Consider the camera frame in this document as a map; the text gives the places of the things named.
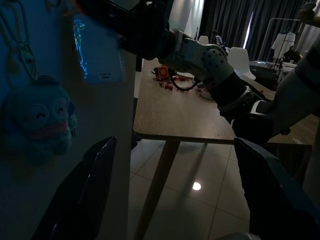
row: white label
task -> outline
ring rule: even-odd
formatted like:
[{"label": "white label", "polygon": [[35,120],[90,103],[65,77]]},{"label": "white label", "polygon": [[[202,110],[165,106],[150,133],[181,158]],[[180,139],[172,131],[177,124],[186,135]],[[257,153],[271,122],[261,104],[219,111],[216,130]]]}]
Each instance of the white label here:
[{"label": "white label", "polygon": [[111,76],[110,72],[98,72],[99,82],[101,83],[111,83],[113,81]]}]

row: blue plush toy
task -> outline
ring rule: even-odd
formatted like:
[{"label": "blue plush toy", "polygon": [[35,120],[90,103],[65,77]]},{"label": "blue plush toy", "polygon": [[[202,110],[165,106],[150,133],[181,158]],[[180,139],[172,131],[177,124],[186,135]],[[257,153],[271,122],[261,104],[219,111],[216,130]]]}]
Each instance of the blue plush toy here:
[{"label": "blue plush toy", "polygon": [[75,107],[59,82],[49,76],[13,90],[5,106],[5,142],[35,165],[66,153],[70,129],[77,125]]}]

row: white wall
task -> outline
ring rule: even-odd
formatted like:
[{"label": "white wall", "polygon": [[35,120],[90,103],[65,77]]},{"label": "white wall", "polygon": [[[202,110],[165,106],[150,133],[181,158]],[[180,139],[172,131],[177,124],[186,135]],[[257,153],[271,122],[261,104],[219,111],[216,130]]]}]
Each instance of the white wall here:
[{"label": "white wall", "polygon": [[[69,92],[76,106],[78,135],[72,139],[68,154],[57,157],[45,167],[32,167],[22,158],[0,151],[0,239],[31,239],[57,187],[86,150],[100,140],[117,136],[111,188],[99,239],[124,240],[127,236],[135,56],[123,52],[126,72],[124,83],[84,85],[77,55],[72,52],[72,31],[63,17],[63,8],[48,11],[44,0],[23,2],[28,13],[31,47],[37,67],[42,74],[61,80]],[[134,4],[130,0],[118,2],[128,8]],[[10,22],[15,23],[11,11],[5,9],[5,13],[10,17]],[[8,46],[15,44],[0,21],[1,105],[10,92],[6,76],[16,86],[25,84],[27,80],[17,59],[14,61],[14,73],[10,73]]]},{"label": "white wall", "polygon": [[169,18],[170,28],[191,33],[190,37],[194,38],[197,27],[200,28],[204,2],[204,0],[174,0]]}]

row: desk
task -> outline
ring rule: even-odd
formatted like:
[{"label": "desk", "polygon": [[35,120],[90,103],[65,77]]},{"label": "desk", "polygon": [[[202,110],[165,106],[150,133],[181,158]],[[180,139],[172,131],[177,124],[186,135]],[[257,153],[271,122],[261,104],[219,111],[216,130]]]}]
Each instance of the desk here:
[{"label": "desk", "polygon": [[[230,124],[220,116],[215,102],[200,98],[196,90],[180,92],[161,88],[151,73],[158,64],[156,59],[144,61],[133,129],[143,139],[166,142],[143,206],[135,240],[144,238],[180,142],[231,145],[235,138]],[[275,92],[255,81],[248,83],[259,91],[263,90],[268,99],[274,98]],[[318,122],[317,117],[310,115],[291,127],[291,134],[277,135],[267,145],[310,148]]]}]

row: dark curtain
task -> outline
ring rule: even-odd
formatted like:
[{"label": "dark curtain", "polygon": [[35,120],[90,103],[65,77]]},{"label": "dark curtain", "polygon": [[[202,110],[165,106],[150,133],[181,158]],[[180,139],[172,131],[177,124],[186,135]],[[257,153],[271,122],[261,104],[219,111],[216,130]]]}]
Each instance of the dark curtain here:
[{"label": "dark curtain", "polygon": [[209,37],[216,30],[228,47],[240,47],[246,35],[256,0],[206,0],[200,35]]},{"label": "dark curtain", "polygon": [[271,21],[267,31],[269,21],[272,18],[297,19],[298,12],[304,3],[305,0],[255,0],[250,34],[246,45],[251,61],[272,61],[274,51],[271,46],[277,35],[289,27],[293,33],[296,33],[300,22],[275,19]]}]

